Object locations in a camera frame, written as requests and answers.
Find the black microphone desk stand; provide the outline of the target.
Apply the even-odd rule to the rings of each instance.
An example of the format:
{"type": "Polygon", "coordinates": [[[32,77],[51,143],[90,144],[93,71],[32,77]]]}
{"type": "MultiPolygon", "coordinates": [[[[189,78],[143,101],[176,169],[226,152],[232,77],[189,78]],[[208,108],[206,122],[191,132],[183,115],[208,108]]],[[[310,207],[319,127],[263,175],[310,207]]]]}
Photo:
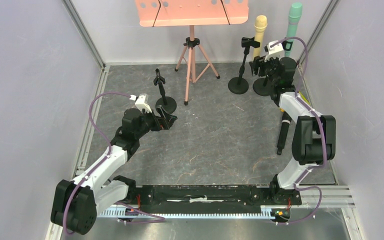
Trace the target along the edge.
{"type": "Polygon", "coordinates": [[[167,113],[172,114],[177,109],[177,103],[174,98],[166,96],[166,91],[164,88],[166,80],[161,76],[160,70],[158,68],[155,69],[155,75],[156,77],[153,80],[153,84],[158,86],[159,93],[161,95],[161,97],[156,101],[155,107],[162,106],[167,113]]]}

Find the yellow microphone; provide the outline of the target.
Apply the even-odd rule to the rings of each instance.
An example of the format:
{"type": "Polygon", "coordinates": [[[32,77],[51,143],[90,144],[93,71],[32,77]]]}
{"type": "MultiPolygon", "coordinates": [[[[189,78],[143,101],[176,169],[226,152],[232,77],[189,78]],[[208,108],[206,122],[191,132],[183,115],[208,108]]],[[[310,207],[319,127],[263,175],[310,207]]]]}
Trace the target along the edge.
{"type": "Polygon", "coordinates": [[[255,29],[254,40],[259,42],[260,46],[253,50],[254,58],[260,56],[261,50],[263,48],[263,42],[264,42],[263,39],[264,39],[264,34],[267,26],[268,26],[267,17],[265,15],[258,15],[254,22],[254,29],[255,29]]]}

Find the black microphone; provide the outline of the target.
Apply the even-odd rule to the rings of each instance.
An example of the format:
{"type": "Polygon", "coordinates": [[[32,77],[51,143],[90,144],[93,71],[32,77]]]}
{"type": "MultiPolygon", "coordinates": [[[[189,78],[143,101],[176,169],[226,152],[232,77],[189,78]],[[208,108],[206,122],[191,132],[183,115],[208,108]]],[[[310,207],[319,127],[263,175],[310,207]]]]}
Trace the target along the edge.
{"type": "Polygon", "coordinates": [[[288,136],[289,127],[291,124],[292,118],[288,115],[287,112],[283,112],[282,118],[281,118],[281,126],[280,126],[280,132],[277,140],[277,155],[281,155],[283,152],[283,149],[286,145],[286,140],[288,136]]]}

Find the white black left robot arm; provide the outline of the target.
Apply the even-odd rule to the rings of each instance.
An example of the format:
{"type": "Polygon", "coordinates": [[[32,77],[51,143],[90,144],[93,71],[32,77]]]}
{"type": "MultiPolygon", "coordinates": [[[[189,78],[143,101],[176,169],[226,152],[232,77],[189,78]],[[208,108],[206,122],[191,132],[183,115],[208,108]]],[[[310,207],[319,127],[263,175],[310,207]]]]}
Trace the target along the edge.
{"type": "Polygon", "coordinates": [[[127,163],[140,147],[140,138],[148,132],[170,129],[177,116],[157,106],[156,112],[129,108],[121,126],[104,153],[82,174],[72,180],[61,180],[55,189],[50,221],[70,233],[87,234],[97,216],[118,201],[133,203],[137,198],[136,183],[117,176],[105,182],[127,163]]]}

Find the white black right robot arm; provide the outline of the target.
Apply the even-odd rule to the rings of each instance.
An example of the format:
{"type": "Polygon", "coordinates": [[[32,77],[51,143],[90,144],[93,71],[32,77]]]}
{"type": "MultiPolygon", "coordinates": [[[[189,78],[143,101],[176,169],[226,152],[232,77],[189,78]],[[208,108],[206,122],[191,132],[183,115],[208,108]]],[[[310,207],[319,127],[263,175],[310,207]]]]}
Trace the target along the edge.
{"type": "Polygon", "coordinates": [[[252,74],[262,79],[264,96],[283,110],[283,120],[295,122],[287,166],[269,184],[269,199],[282,204],[299,193],[302,180],[324,167],[336,153],[336,119],[312,108],[293,84],[297,62],[290,57],[257,56],[250,63],[252,74]]]}

